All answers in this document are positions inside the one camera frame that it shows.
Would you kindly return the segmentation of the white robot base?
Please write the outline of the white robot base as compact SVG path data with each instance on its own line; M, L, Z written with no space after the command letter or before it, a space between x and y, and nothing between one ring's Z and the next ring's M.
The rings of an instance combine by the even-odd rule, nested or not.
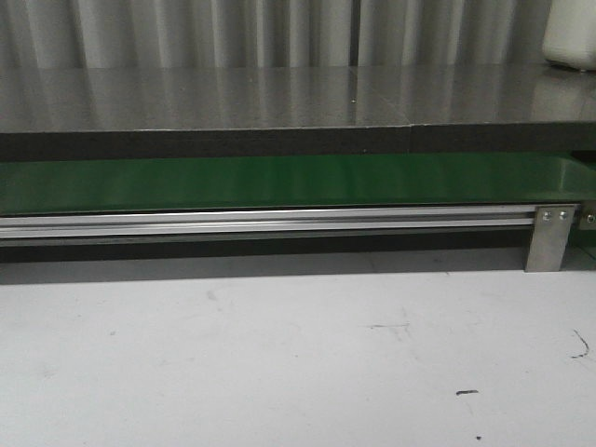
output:
M595 70L595 0L552 0L542 43L548 62Z

